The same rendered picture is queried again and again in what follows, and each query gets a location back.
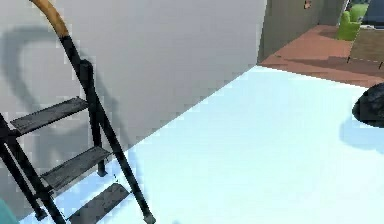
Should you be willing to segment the black round object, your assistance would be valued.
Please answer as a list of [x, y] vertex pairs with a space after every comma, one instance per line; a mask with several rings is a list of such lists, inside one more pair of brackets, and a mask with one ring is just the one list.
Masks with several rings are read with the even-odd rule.
[[384, 82], [373, 85], [359, 97], [352, 115], [366, 125], [384, 128]]

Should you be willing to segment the teal object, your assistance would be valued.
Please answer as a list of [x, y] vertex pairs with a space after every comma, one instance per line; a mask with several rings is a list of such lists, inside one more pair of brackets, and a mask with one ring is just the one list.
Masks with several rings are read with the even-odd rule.
[[0, 199], [0, 224], [19, 224], [15, 215], [2, 199]]

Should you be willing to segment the brown wooden table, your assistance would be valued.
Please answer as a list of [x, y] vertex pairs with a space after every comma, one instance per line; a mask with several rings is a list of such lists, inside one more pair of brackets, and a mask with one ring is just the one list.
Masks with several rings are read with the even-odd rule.
[[353, 41], [348, 60], [359, 59], [384, 65], [384, 29], [361, 28]]

